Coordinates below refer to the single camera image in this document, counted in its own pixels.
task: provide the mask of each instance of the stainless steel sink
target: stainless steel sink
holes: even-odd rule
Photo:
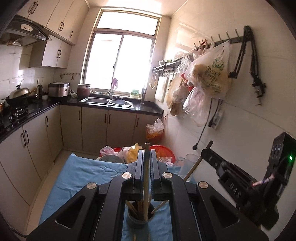
[[[92,103],[92,104],[104,104],[104,105],[110,105],[110,106],[118,106],[118,107],[127,107],[127,108],[133,108],[133,103],[130,101],[125,100],[119,100],[119,99],[104,99],[104,98],[96,98],[96,97],[88,97],[80,102],[85,103]]]

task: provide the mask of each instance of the white wall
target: white wall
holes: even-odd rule
[[[9,95],[23,79],[21,87],[37,87],[37,79],[44,78],[44,91],[53,81],[53,68],[28,68],[32,46],[0,45],[0,99]]]
[[[71,54],[69,58],[68,68],[67,69],[56,69],[54,73],[55,81],[66,81],[70,82],[70,87],[74,91],[77,91],[78,84],[80,83],[80,76],[74,76],[74,80],[71,80],[71,76],[62,76],[61,73],[81,73],[83,71],[84,59],[88,44],[91,40],[91,35],[97,22],[98,14],[100,8],[91,8],[85,18],[81,32],[79,34],[77,44],[72,47]],[[154,46],[154,52],[151,60],[151,72],[148,78],[148,83],[153,79],[152,68],[158,66],[158,61],[163,59],[165,53],[165,46],[168,38],[168,31],[170,26],[169,17],[161,17],[160,26],[157,32],[157,38]],[[150,88],[147,89],[146,100],[154,101],[155,91]]]
[[[253,29],[259,56],[260,77],[266,83],[266,94],[262,106],[251,86],[249,74],[251,48],[247,45],[246,55],[237,80],[224,104],[224,117],[217,130],[206,128],[198,151],[192,146],[197,142],[201,129],[190,118],[167,118],[163,144],[170,147],[176,156],[187,153],[199,154],[206,144],[213,140],[212,149],[226,160],[239,165],[254,178],[263,178],[273,139],[283,131],[296,137],[296,42],[288,27],[277,12],[265,0],[188,0],[172,17],[165,59],[173,58],[178,48],[190,50],[193,43],[202,38],[218,41],[218,34],[226,39],[226,31],[235,37],[243,27]],[[234,69],[241,44],[231,45],[229,71]],[[156,101],[168,112],[166,104]],[[223,188],[217,182],[214,169],[202,162],[195,173],[199,181],[209,182],[226,198]],[[270,231],[274,240],[283,230],[296,208],[296,168],[290,182],[278,202],[279,221]]]

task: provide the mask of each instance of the blue cloth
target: blue cloth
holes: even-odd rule
[[[50,217],[87,183],[96,182],[98,185],[108,183],[114,177],[126,172],[126,169],[127,164],[91,160],[71,154],[49,194],[39,224]],[[180,171],[179,169],[179,167],[168,167],[171,173],[176,173]],[[154,207],[157,207],[160,203],[159,201],[151,201]],[[169,202],[155,212],[154,217],[151,218],[148,225],[143,229],[137,230],[130,228],[126,223],[127,213],[128,208],[126,206],[123,220],[122,241],[133,240],[134,233],[136,233],[138,241],[146,241],[148,232],[150,233],[151,241],[173,240]]]

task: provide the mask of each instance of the range hood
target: range hood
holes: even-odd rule
[[[21,16],[15,16],[1,36],[0,44],[28,46],[49,39],[42,26]]]

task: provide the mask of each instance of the floor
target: floor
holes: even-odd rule
[[[39,219],[41,217],[42,210],[46,203],[47,197],[61,171],[65,162],[67,161],[70,154],[74,153],[79,157],[84,157],[88,159],[96,159],[98,156],[88,155],[80,152],[72,152],[62,150],[55,160],[55,164],[53,168],[50,170],[49,174],[47,175],[43,185],[37,195],[37,198],[33,204],[33,208],[31,209],[30,217],[27,223],[27,231],[26,234],[31,233],[39,224]]]

